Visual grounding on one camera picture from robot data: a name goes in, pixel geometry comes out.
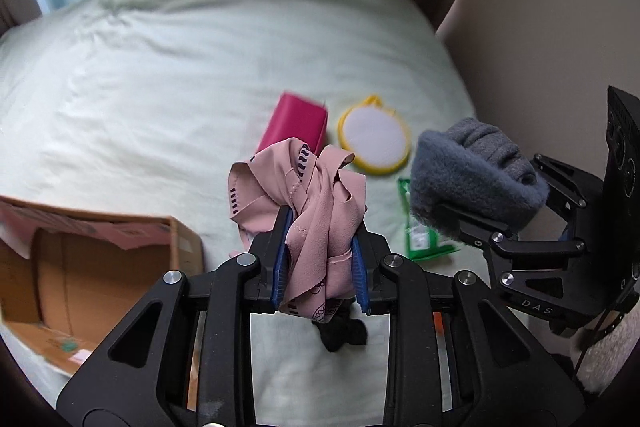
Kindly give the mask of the black fabric scrunchie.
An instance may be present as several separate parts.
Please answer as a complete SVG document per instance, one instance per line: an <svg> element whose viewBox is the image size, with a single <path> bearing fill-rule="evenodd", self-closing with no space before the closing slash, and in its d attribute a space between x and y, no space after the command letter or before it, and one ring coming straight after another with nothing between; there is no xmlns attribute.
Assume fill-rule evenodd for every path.
<svg viewBox="0 0 640 427"><path fill-rule="evenodd" d="M345 345L362 347L367 344L368 331L363 321L352 317L354 299L329 299L326 309L331 312L322 321L312 321L326 351L334 353Z"/></svg>

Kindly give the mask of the grey fleece cloth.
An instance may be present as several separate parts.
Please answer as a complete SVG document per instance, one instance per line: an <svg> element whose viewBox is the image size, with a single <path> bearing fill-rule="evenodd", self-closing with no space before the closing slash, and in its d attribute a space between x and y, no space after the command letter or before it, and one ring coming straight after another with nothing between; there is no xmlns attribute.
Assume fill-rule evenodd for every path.
<svg viewBox="0 0 640 427"><path fill-rule="evenodd" d="M425 130L416 142L410 173L410 211L450 236L437 216L446 206L523 230L549 196L549 185L499 128L464 118L446 131Z"/></svg>

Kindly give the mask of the pink fabric face mask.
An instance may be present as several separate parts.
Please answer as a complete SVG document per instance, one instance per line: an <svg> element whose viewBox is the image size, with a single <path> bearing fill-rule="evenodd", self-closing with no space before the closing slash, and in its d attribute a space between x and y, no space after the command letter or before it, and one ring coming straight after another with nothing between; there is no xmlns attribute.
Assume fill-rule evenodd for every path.
<svg viewBox="0 0 640 427"><path fill-rule="evenodd" d="M244 246L272 229L281 207L293 211L285 234L291 264L279 305L283 313L328 323L354 295L352 238L367 210L367 179L348 168L354 159L334 145L316 155L293 138L230 169L230 218Z"/></svg>

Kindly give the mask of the magenta leather pouch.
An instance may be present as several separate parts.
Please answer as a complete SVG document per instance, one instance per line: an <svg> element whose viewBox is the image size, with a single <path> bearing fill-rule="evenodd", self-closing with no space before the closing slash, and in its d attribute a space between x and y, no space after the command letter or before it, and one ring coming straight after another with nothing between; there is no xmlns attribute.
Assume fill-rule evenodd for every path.
<svg viewBox="0 0 640 427"><path fill-rule="evenodd" d="M257 150L286 139L299 139L311 152L318 155L326 143L326 125L329 112L326 106L295 93L284 92L271 114L266 131Z"/></svg>

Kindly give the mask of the yellow rimmed white mesh pad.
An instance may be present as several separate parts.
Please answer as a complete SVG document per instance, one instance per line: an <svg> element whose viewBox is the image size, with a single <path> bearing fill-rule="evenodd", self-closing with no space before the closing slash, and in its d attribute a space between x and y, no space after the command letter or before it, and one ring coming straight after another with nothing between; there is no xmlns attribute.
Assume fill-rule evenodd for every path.
<svg viewBox="0 0 640 427"><path fill-rule="evenodd" d="M410 129L377 95L346 109L336 131L341 148L354 155L352 163L371 176L389 176L409 160Z"/></svg>

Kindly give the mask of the green wrapped packet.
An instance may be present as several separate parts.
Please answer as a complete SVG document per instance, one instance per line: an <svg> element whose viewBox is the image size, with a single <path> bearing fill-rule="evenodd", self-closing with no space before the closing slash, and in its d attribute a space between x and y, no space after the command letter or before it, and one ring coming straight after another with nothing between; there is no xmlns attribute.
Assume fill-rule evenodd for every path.
<svg viewBox="0 0 640 427"><path fill-rule="evenodd" d="M426 261L447 256L459 250L451 239L424 225L410 210L410 180L397 180L398 193L405 215L405 252L413 261Z"/></svg>

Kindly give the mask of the pale green bed sheet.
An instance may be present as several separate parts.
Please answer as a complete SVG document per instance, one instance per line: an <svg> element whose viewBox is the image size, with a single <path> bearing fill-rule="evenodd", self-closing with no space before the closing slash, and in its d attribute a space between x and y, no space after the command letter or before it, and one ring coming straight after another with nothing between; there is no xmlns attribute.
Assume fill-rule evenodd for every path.
<svg viewBox="0 0 640 427"><path fill-rule="evenodd" d="M1 40L1 192L56 207L172 216L213 269L237 251L228 172L280 95L369 95L413 134L473 114L409 0L82 0Z"/></svg>

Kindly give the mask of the cardboard box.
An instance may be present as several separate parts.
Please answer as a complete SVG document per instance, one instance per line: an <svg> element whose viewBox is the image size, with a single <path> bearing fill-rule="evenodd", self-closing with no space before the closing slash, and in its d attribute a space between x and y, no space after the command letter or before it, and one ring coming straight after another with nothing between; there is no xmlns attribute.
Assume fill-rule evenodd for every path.
<svg viewBox="0 0 640 427"><path fill-rule="evenodd" d="M1 199L2 322L63 374L169 270L204 270L200 236L174 217Z"/></svg>

